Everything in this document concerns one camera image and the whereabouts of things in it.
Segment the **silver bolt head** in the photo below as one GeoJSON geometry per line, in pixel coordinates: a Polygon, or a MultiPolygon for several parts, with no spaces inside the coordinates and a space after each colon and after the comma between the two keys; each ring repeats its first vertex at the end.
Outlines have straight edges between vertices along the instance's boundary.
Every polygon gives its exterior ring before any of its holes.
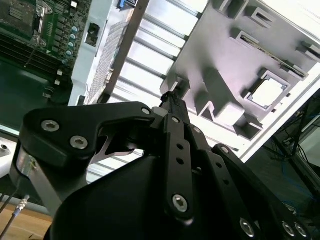
{"type": "Polygon", "coordinates": [[[193,128],[193,130],[195,130],[195,132],[197,134],[201,134],[201,130],[199,128],[197,128],[196,126],[193,128]]]}
{"type": "Polygon", "coordinates": [[[222,147],[221,147],[221,150],[224,151],[224,153],[226,153],[226,154],[229,153],[228,148],[226,148],[225,146],[222,146],[222,147]]]}
{"type": "Polygon", "coordinates": [[[298,223],[295,223],[294,226],[303,237],[307,237],[306,231],[298,223]]]}
{"type": "Polygon", "coordinates": [[[45,120],[41,123],[41,127],[43,130],[53,133],[60,129],[59,124],[53,120],[45,120]]]}
{"type": "Polygon", "coordinates": [[[73,136],[70,139],[70,145],[74,149],[83,150],[83,149],[86,149],[88,147],[88,141],[83,136],[73,136]]]}
{"type": "Polygon", "coordinates": [[[175,116],[172,117],[172,120],[177,124],[180,123],[180,120],[178,118],[176,118],[175,116]]]}
{"type": "Polygon", "coordinates": [[[181,213],[185,213],[188,210],[187,200],[181,195],[174,195],[172,198],[174,207],[181,213]]]}
{"type": "Polygon", "coordinates": [[[149,109],[146,109],[146,108],[142,108],[142,112],[143,112],[144,114],[147,114],[147,115],[150,115],[150,114],[151,114],[150,110],[149,110],[149,109]]]}
{"type": "Polygon", "coordinates": [[[284,230],[286,231],[287,234],[289,234],[291,237],[295,236],[295,232],[294,230],[289,226],[288,223],[286,223],[285,221],[282,222],[282,226],[284,228],[284,230]]]}
{"type": "Polygon", "coordinates": [[[248,237],[253,238],[255,236],[255,231],[247,220],[240,218],[240,226],[248,237]]]}

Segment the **wooden surface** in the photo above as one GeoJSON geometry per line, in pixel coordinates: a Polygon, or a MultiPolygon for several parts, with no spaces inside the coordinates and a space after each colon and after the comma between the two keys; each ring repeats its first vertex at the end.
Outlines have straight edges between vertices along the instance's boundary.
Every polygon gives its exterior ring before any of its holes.
{"type": "MultiPolygon", "coordinates": [[[[7,225],[14,209],[14,206],[8,205],[0,214],[0,232],[7,225]]],[[[50,225],[49,216],[25,209],[15,218],[3,240],[42,240],[50,225]]]]}

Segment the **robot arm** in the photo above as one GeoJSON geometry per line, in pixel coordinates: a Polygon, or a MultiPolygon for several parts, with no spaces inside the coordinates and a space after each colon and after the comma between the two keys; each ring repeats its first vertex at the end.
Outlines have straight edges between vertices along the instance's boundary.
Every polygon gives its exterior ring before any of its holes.
{"type": "Polygon", "coordinates": [[[24,118],[10,176],[70,239],[297,239],[303,224],[225,145],[211,148],[174,92],[140,102],[34,110],[24,118]],[[144,156],[86,183],[91,163],[144,156]]]}

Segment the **motherboard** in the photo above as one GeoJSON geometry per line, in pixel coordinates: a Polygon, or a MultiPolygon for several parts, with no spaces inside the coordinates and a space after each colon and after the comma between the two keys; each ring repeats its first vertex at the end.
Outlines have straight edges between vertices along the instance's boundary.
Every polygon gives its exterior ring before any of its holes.
{"type": "Polygon", "coordinates": [[[69,82],[91,0],[0,0],[0,60],[69,82]]]}

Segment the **perforated metal grille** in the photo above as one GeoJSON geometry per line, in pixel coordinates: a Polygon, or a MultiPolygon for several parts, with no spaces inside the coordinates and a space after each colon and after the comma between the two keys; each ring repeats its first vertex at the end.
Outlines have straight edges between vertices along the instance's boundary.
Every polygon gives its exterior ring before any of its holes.
{"type": "Polygon", "coordinates": [[[88,97],[86,100],[88,103],[106,84],[110,65],[119,46],[119,42],[122,38],[126,26],[128,26],[128,22],[121,21],[110,28],[110,33],[105,43],[92,86],[88,93],[88,97]]]}

